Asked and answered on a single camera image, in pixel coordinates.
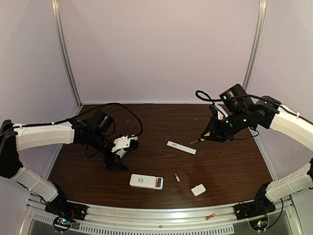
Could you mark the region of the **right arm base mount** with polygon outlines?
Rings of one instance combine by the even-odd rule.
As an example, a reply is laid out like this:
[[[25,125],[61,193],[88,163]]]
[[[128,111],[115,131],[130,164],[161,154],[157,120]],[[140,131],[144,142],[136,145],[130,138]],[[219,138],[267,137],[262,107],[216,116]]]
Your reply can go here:
[[[270,227],[268,214],[276,210],[273,203],[263,201],[241,202],[233,208],[236,219],[247,219],[250,228],[258,233],[265,232]]]

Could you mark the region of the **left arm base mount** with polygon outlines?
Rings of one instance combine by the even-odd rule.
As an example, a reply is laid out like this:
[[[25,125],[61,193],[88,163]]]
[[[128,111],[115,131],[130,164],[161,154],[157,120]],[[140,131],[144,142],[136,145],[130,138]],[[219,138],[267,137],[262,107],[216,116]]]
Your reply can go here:
[[[78,221],[84,221],[87,209],[87,205],[72,202],[65,202],[64,206],[45,203],[45,212],[57,216],[52,221],[52,227],[60,233],[67,232]]]

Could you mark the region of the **small white battery cover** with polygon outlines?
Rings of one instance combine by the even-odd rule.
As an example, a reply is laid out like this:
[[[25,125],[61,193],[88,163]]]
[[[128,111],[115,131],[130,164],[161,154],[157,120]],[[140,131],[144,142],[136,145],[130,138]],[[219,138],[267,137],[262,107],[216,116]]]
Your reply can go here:
[[[193,193],[194,196],[199,196],[202,193],[206,192],[206,188],[203,184],[199,184],[199,185],[194,186],[191,189],[191,192]]]

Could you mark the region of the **slim white remote control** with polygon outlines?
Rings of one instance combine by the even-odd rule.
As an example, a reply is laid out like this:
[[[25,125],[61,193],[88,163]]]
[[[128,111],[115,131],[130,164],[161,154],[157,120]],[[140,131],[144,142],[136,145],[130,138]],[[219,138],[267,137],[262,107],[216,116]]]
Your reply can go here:
[[[122,159],[125,155],[126,155],[127,151],[124,150],[124,149],[120,149],[118,150],[116,153],[115,153],[115,156],[118,158],[118,159]]]

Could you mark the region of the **yellow handled screwdriver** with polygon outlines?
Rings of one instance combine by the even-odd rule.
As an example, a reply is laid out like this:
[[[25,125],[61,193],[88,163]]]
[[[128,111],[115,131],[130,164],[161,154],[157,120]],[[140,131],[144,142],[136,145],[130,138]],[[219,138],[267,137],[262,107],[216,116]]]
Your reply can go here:
[[[197,143],[197,142],[201,142],[201,141],[207,141],[209,137],[210,137],[210,133],[201,135],[197,140],[190,142],[190,145]]]

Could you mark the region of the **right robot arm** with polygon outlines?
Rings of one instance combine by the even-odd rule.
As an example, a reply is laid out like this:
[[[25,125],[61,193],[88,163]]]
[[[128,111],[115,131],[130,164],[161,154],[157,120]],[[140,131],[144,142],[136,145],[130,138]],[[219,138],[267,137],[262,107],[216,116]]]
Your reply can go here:
[[[262,126],[282,133],[312,150],[313,123],[282,102],[270,96],[247,94],[240,84],[220,94],[218,99],[211,99],[209,95],[201,97],[202,93],[196,91],[196,97],[212,103],[209,106],[212,116],[200,135],[200,141],[233,141],[240,131],[246,128],[256,130],[258,126]],[[264,184],[255,200],[270,204],[312,187],[313,163],[310,161],[296,172]]]

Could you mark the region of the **white air conditioner remote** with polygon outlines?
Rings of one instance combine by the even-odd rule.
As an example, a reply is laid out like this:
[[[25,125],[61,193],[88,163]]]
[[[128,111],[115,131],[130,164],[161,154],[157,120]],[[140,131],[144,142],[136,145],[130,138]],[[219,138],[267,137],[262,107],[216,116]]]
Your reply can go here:
[[[156,188],[156,176],[149,176],[149,175],[140,175],[140,174],[132,174],[130,178],[129,185],[134,188],[145,188],[145,189],[155,189],[155,190],[162,190],[162,188]]]

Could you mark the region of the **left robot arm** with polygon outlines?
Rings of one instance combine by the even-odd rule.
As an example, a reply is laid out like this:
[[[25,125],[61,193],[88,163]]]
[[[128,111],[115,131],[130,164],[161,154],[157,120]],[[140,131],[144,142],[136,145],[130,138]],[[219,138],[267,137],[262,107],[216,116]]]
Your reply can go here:
[[[115,153],[137,146],[138,138],[121,136],[110,140],[105,133],[112,124],[113,118],[101,110],[85,120],[75,118],[43,124],[13,124],[5,120],[0,128],[0,175],[38,194],[48,205],[65,206],[67,198],[62,190],[23,166],[19,152],[46,145],[81,144],[103,153],[108,170],[126,170],[125,165],[115,160]]]

